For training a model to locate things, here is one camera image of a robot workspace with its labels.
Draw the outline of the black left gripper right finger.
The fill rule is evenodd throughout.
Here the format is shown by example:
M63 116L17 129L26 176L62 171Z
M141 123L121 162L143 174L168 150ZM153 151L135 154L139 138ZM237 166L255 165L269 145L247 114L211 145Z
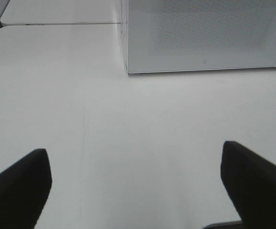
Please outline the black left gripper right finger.
M276 229L276 165L236 141L223 145L221 179L247 229Z

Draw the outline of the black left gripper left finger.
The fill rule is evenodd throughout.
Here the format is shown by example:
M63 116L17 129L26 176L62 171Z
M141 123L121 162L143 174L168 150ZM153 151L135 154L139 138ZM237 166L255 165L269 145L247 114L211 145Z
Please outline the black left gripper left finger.
M47 151L35 149L0 173L0 229L33 229L52 187Z

